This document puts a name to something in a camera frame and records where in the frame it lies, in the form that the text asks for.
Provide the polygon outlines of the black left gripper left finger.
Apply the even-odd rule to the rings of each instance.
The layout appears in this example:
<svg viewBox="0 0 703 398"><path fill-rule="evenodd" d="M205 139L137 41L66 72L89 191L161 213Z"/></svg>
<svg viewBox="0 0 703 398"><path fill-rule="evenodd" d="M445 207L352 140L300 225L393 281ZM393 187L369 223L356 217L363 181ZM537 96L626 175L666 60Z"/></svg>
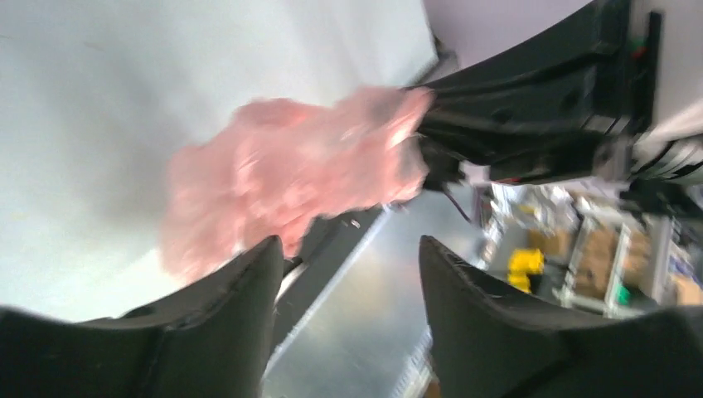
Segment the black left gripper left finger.
<svg viewBox="0 0 703 398"><path fill-rule="evenodd" d="M4 397L257 397L283 276L271 236L121 318L66 323L3 308Z"/></svg>

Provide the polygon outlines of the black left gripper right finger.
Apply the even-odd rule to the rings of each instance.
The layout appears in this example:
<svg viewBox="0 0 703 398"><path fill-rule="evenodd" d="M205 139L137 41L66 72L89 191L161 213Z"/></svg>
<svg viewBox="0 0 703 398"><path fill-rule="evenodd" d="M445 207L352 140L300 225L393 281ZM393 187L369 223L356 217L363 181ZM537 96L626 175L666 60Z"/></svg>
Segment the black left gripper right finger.
<svg viewBox="0 0 703 398"><path fill-rule="evenodd" d="M445 397L699 397L702 309L622 320L562 308L468 265L434 237L419 270Z"/></svg>

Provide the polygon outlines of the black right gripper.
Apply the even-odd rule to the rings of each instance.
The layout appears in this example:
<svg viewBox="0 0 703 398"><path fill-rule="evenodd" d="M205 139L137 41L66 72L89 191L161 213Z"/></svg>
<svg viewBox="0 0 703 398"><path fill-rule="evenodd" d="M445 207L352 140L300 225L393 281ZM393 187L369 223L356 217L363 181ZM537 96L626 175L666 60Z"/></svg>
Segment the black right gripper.
<svg viewBox="0 0 703 398"><path fill-rule="evenodd" d="M441 98L462 98L605 65L625 47L629 20L637 125L628 146L627 120L590 105L532 110L525 119L517 108L479 117L437 107L419 133L456 158L486 166L491 182L599 177L627 182L620 197L639 211L700 217L700 1L591 1L538 35L425 86Z"/></svg>

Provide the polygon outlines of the pink plastic trash bag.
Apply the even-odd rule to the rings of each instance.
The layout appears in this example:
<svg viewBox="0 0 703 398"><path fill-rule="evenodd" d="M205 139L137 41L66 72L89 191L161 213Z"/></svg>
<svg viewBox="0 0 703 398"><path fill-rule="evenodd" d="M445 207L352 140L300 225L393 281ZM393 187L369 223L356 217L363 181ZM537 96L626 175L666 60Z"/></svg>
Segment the pink plastic trash bag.
<svg viewBox="0 0 703 398"><path fill-rule="evenodd" d="M335 105L256 100L169 165L162 267L193 282L270 235L294 257L318 217L408 201L428 174L416 130L433 94L362 87Z"/></svg>

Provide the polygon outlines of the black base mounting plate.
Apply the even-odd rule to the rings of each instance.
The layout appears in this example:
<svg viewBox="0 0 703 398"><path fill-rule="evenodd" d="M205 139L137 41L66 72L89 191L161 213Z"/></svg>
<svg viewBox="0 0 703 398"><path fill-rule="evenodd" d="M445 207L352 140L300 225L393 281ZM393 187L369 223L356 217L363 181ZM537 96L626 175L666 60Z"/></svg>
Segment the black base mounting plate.
<svg viewBox="0 0 703 398"><path fill-rule="evenodd" d="M284 263L284 279L275 299L271 352L293 331L382 213L375 207L313 223L301 254Z"/></svg>

